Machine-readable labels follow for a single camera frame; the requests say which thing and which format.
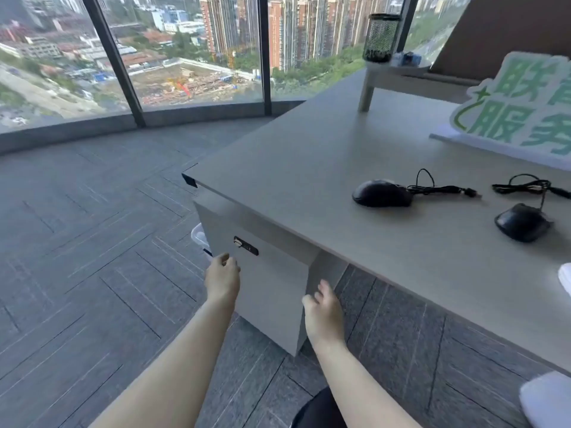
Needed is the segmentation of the person's right hand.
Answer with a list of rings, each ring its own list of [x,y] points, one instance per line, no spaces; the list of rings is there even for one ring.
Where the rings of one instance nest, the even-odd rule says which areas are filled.
[[[343,311],[330,283],[320,280],[313,296],[319,301],[319,306],[313,310],[304,310],[304,321],[314,352],[320,354],[333,347],[344,346]]]

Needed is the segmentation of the person's left hand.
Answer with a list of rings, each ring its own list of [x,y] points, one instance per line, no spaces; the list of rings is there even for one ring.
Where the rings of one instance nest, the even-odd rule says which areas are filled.
[[[207,301],[234,307],[240,290],[239,274],[213,273],[213,258],[205,272]]]

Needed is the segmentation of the person's left forearm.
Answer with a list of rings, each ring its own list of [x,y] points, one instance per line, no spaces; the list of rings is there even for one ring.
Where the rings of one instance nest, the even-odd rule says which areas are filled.
[[[89,428],[194,428],[235,294],[209,295],[189,323]]]

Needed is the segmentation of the person's right forearm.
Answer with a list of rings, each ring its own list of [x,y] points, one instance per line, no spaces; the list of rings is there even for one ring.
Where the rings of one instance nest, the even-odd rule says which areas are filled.
[[[320,341],[313,348],[347,428],[422,428],[343,340]]]

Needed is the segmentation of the black cabinet lock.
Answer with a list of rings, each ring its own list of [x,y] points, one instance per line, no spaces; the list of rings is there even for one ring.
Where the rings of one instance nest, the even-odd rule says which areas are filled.
[[[244,239],[237,237],[237,236],[234,236],[233,237],[233,243],[238,248],[244,249],[244,250],[248,251],[249,253],[253,254],[254,256],[259,256],[258,248],[256,248],[252,244],[246,242]]]

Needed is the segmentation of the clear plastic bin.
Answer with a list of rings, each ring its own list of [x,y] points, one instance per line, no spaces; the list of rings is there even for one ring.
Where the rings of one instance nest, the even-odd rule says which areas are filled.
[[[212,259],[210,244],[208,243],[202,223],[198,223],[191,231],[191,240],[197,248],[204,254],[207,261]]]

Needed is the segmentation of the grey under-desk drawer cabinet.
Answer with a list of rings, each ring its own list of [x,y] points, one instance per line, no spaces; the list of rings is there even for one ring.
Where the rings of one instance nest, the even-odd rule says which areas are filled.
[[[229,253],[241,268],[236,312],[296,355],[307,339],[303,296],[314,294],[320,280],[335,288],[348,262],[210,191],[198,195],[195,207],[212,254]],[[234,245],[234,236],[259,256]]]

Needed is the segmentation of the person's black trousers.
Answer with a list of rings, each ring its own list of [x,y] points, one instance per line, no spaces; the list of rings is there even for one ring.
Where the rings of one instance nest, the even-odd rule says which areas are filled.
[[[337,410],[331,389],[327,386],[301,407],[289,428],[333,428]]]

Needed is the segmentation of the grey window sill ledge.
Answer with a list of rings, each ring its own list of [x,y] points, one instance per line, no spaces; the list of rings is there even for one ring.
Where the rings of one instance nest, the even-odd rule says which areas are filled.
[[[139,125],[131,113],[119,113],[39,125],[0,133],[0,156],[68,143],[97,136],[113,135],[138,129],[176,125],[280,116],[303,104],[307,98],[278,99],[269,107],[262,101],[203,103],[197,106],[158,107],[142,112]]]

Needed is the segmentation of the white sign base board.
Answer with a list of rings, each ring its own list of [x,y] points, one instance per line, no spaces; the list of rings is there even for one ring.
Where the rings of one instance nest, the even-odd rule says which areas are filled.
[[[532,150],[519,145],[499,143],[494,140],[458,133],[448,125],[441,125],[429,134],[432,139],[449,141],[470,147],[487,150],[501,155],[525,160],[534,164],[545,165],[554,169],[571,172],[571,155],[560,156],[543,150]]]

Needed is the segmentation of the grey desk riser shelf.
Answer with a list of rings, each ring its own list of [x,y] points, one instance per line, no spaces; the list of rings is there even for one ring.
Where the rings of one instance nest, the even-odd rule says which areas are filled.
[[[478,80],[432,73],[429,67],[398,67],[389,63],[373,62],[366,62],[365,67],[359,112],[369,111],[376,89],[461,104],[468,99],[468,88],[480,84]]]

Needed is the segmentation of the white rounded chair part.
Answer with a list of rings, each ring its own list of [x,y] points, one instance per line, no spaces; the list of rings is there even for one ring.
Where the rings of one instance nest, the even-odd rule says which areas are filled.
[[[571,377],[540,375],[520,387],[519,400],[532,428],[571,428]]]

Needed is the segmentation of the small blue and white box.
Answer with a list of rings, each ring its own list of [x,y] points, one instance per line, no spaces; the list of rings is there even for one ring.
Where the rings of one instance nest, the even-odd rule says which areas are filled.
[[[392,55],[390,65],[397,68],[418,68],[423,57],[415,52],[396,52]]]

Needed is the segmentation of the black mesh pen holder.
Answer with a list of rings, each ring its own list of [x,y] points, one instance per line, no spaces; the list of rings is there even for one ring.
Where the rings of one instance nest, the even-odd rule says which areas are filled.
[[[395,51],[401,16],[391,13],[369,15],[362,58],[369,63],[387,64]]]

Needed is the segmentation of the green and white cutout sign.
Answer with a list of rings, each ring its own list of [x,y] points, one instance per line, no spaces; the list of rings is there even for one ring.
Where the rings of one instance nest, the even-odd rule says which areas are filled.
[[[449,118],[456,132],[571,155],[571,59],[511,52],[467,95]]]

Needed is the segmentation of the brown panel board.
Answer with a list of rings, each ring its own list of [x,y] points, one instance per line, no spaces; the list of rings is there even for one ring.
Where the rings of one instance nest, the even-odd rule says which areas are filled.
[[[492,78],[514,51],[571,59],[571,0],[471,0],[430,72]]]

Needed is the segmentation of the black wired computer mouse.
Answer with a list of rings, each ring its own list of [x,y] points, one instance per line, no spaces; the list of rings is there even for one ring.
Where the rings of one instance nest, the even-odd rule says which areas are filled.
[[[425,172],[430,186],[419,184],[420,174]],[[369,180],[358,186],[352,193],[355,204],[366,208],[408,208],[415,197],[430,195],[461,195],[470,199],[479,199],[481,194],[472,188],[456,185],[437,186],[432,174],[425,168],[417,172],[415,183],[408,186],[396,184],[385,179]]]
[[[543,211],[548,192],[571,200],[570,190],[553,186],[550,180],[539,178],[530,173],[514,175],[506,184],[492,184],[491,189],[500,195],[528,193],[540,196],[541,201],[538,207],[520,202],[500,213],[494,219],[500,232],[520,243],[533,243],[546,235],[553,227],[553,221]]]

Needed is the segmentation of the dark window frame post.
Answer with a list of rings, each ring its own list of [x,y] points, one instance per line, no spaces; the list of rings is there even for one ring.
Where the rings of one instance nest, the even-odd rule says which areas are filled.
[[[403,52],[412,21],[415,17],[418,0],[404,0],[401,9],[401,21],[398,28],[395,52]]]
[[[138,128],[146,128],[143,109],[98,0],[82,0]]]
[[[271,74],[269,60],[268,0],[258,0],[259,49],[261,57],[261,86],[265,116],[272,116]]]

